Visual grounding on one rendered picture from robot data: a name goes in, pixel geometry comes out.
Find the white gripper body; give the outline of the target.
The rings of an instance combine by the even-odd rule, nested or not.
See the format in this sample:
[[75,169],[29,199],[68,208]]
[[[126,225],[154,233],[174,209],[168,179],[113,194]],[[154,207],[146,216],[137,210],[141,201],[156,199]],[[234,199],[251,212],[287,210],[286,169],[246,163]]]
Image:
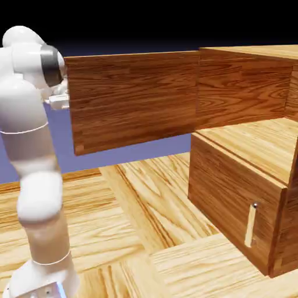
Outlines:
[[69,95],[52,95],[47,100],[45,100],[45,103],[54,110],[69,109]]

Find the wooden cabinet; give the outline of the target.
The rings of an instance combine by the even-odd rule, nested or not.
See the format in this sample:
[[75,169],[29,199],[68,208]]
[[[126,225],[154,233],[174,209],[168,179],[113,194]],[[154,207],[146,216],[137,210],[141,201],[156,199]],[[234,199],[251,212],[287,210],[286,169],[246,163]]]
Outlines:
[[200,49],[198,133],[287,187],[270,277],[298,269],[298,44]]

